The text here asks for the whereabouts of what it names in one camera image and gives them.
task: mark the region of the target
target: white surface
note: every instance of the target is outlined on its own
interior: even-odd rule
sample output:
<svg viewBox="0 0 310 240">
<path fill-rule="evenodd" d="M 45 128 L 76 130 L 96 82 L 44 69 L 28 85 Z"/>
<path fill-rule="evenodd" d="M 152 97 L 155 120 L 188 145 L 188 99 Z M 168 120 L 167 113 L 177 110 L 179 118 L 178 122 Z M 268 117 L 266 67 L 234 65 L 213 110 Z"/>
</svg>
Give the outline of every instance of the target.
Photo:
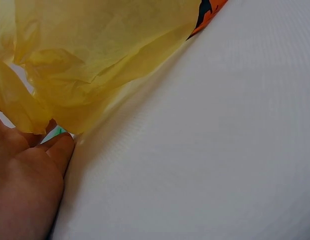
<svg viewBox="0 0 310 240">
<path fill-rule="evenodd" d="M 230 0 L 157 78 L 81 139 L 53 239 L 310 239 L 310 0 Z"/>
</svg>

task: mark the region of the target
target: plastic bag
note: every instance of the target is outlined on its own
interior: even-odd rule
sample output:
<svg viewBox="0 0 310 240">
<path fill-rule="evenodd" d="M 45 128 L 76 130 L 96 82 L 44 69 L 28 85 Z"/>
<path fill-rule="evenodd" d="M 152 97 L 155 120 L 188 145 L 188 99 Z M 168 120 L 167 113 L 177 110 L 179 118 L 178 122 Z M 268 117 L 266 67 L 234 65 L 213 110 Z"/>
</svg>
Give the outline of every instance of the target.
<svg viewBox="0 0 310 240">
<path fill-rule="evenodd" d="M 200 2 L 0 0 L 0 111 L 23 132 L 42 134 L 53 118 L 82 133 L 188 38 Z"/>
</svg>

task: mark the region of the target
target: yellow plastic bag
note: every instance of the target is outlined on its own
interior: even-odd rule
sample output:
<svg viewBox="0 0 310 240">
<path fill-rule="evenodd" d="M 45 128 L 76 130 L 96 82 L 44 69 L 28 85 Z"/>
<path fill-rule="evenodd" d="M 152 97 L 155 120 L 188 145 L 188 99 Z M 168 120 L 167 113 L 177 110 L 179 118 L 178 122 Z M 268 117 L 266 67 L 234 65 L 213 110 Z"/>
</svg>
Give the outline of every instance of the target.
<svg viewBox="0 0 310 240">
<path fill-rule="evenodd" d="M 0 111 L 23 132 L 42 134 L 53 118 L 82 133 L 187 39 L 200 2 L 0 0 Z"/>
</svg>

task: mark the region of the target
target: skin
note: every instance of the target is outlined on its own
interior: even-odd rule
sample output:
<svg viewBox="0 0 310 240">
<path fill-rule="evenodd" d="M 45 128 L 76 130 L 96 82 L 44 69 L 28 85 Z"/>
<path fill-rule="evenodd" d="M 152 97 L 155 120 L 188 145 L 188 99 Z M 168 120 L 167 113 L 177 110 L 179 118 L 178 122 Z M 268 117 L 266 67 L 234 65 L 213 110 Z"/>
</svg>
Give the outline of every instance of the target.
<svg viewBox="0 0 310 240">
<path fill-rule="evenodd" d="M 43 138 L 0 120 L 0 240 L 44 239 L 53 223 L 74 141 L 68 133 Z"/>
</svg>

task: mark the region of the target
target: white fabric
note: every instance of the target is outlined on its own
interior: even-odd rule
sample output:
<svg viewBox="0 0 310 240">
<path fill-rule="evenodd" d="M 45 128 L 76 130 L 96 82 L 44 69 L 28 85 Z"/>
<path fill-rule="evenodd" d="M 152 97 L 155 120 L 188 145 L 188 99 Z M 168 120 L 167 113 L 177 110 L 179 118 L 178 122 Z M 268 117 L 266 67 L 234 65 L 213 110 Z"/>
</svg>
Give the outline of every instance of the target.
<svg viewBox="0 0 310 240">
<path fill-rule="evenodd" d="M 310 0 L 230 0 L 79 139 L 54 240 L 310 239 Z"/>
</svg>

